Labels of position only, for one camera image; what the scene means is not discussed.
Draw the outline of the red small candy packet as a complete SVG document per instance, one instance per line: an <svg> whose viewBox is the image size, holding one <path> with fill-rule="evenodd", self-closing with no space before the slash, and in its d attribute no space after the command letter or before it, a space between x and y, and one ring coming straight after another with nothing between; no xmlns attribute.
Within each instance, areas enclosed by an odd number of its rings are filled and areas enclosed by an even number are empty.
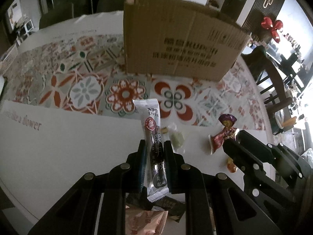
<svg viewBox="0 0 313 235"><path fill-rule="evenodd" d="M230 157L227 159L227 169L232 174L238 170L238 167L234 164L233 159Z"/></svg>

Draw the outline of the red balloon dog decoration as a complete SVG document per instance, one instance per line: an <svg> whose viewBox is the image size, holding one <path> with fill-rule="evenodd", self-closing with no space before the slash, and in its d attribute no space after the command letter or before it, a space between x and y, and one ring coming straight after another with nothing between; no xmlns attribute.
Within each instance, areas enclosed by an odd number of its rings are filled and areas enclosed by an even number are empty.
<svg viewBox="0 0 313 235"><path fill-rule="evenodd" d="M278 31L280 31L283 28L283 22L281 20L276 20L275 22L273 22L271 18L265 16L261 22L261 27L265 30L269 30L272 39L276 43L280 43L280 36L278 34Z"/></svg>

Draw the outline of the white shoe rack shelf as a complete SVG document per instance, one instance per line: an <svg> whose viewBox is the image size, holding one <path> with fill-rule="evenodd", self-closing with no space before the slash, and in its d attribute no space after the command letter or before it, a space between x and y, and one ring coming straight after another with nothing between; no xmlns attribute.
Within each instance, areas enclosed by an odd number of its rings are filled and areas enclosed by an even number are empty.
<svg viewBox="0 0 313 235"><path fill-rule="evenodd" d="M22 40L26 40L27 37L32 35L34 33L34 25L32 23L32 20L26 20L21 25L15 27L15 32L17 34L17 37L19 37Z"/></svg>

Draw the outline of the dark upholstered chair left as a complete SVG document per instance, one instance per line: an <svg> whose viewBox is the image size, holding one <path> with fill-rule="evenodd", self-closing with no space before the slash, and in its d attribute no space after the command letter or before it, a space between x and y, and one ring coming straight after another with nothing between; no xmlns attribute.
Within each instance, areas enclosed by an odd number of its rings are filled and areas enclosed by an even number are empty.
<svg viewBox="0 0 313 235"><path fill-rule="evenodd" d="M44 29L72 18L74 18L74 4L61 4L40 18L39 29Z"/></svg>

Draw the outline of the silver purple snack stick packet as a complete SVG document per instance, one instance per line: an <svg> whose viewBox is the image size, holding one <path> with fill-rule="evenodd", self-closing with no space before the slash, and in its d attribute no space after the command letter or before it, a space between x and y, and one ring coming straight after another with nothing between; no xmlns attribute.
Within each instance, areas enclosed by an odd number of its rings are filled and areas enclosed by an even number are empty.
<svg viewBox="0 0 313 235"><path fill-rule="evenodd" d="M137 99L133 104L138 111L145 136L147 199L158 201L169 192L165 172L165 154L161 134L160 106L157 99Z"/></svg>

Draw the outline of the purple red wrapped candy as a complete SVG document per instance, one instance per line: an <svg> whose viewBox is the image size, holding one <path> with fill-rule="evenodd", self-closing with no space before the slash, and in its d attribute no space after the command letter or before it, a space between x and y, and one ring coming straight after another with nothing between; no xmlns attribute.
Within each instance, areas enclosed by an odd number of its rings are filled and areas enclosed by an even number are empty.
<svg viewBox="0 0 313 235"><path fill-rule="evenodd" d="M210 150L209 154L212 155L216 152L217 149L222 147L226 139L232 138L235 139L236 135L239 132L238 128L235 128L234 125L237 121L237 118L232 114L222 114L218 121L222 124L223 129L215 136L209 135L209 144Z"/></svg>

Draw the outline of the rose gold foil snack bag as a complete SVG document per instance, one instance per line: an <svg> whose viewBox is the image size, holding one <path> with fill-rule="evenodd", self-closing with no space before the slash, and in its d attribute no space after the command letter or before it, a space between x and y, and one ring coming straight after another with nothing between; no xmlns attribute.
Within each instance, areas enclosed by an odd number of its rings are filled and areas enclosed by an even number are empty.
<svg viewBox="0 0 313 235"><path fill-rule="evenodd" d="M125 234L160 235L167 221L168 211L146 211L126 207Z"/></svg>

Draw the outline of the small white candy packet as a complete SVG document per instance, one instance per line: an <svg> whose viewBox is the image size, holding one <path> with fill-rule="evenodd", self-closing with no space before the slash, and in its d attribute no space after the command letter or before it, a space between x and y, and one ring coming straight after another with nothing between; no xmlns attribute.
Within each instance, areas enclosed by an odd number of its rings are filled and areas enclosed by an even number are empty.
<svg viewBox="0 0 313 235"><path fill-rule="evenodd" d="M175 123L170 123L168 126L161 128L161 134L163 136L163 141L170 141L172 148L175 153L182 148L185 139L181 131Z"/></svg>

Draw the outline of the dark upholstered chair middle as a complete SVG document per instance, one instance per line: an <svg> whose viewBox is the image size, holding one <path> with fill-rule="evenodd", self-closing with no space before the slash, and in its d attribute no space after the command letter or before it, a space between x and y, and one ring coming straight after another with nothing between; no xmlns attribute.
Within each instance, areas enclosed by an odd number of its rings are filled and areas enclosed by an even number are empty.
<svg viewBox="0 0 313 235"><path fill-rule="evenodd" d="M99 0L97 13L123 11L126 0Z"/></svg>

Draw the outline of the wooden dining chair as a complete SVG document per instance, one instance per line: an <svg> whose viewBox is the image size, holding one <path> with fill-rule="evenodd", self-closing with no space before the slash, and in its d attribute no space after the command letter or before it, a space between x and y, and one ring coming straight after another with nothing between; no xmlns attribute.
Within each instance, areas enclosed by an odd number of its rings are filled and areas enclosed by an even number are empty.
<svg viewBox="0 0 313 235"><path fill-rule="evenodd" d="M276 112L287 108L293 103L293 99L286 95L284 81L275 66L275 61L266 56L263 46L256 47L250 54L242 54L242 59L257 85L268 79L271 81L271 85L260 92L260 94L264 94L272 89L276 92L275 95L270 94L264 101L270 118L274 118Z"/></svg>

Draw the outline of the brown cardboard box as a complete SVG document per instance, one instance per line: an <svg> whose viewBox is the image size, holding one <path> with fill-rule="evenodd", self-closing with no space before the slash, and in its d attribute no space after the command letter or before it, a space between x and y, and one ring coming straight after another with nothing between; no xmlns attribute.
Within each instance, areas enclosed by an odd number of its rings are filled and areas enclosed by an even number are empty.
<svg viewBox="0 0 313 235"><path fill-rule="evenodd" d="M125 0L127 73L220 81L250 35L228 16L185 0Z"/></svg>

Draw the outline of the patterned floral table runner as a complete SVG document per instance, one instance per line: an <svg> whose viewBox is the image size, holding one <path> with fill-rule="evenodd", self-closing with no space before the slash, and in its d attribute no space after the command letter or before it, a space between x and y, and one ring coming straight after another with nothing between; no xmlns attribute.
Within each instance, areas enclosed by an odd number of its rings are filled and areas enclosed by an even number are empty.
<svg viewBox="0 0 313 235"><path fill-rule="evenodd" d="M242 61L219 82L130 74L124 61L120 34L23 47L4 75L1 101L136 119L133 100L156 98L164 123L217 128L222 114L232 114L237 128L269 128L263 101Z"/></svg>

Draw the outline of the dark upholstered chair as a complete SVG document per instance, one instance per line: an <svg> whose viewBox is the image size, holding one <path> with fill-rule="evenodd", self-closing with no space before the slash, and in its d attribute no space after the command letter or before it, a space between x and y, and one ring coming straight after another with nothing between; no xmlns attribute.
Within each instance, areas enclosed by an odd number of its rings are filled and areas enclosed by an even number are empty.
<svg viewBox="0 0 313 235"><path fill-rule="evenodd" d="M61 4L40 18L39 29L44 29L72 18L74 18L74 4Z"/></svg>
<svg viewBox="0 0 313 235"><path fill-rule="evenodd" d="M126 0L99 0L97 13L123 11Z"/></svg>

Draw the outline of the dark brown snack bar packet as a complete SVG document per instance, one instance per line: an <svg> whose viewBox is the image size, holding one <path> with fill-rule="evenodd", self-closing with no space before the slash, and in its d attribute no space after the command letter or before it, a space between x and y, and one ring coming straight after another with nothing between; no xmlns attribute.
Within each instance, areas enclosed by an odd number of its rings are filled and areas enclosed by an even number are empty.
<svg viewBox="0 0 313 235"><path fill-rule="evenodd" d="M152 206L153 211L167 211L168 217L179 223L186 211L186 203L165 196L155 201Z"/></svg>

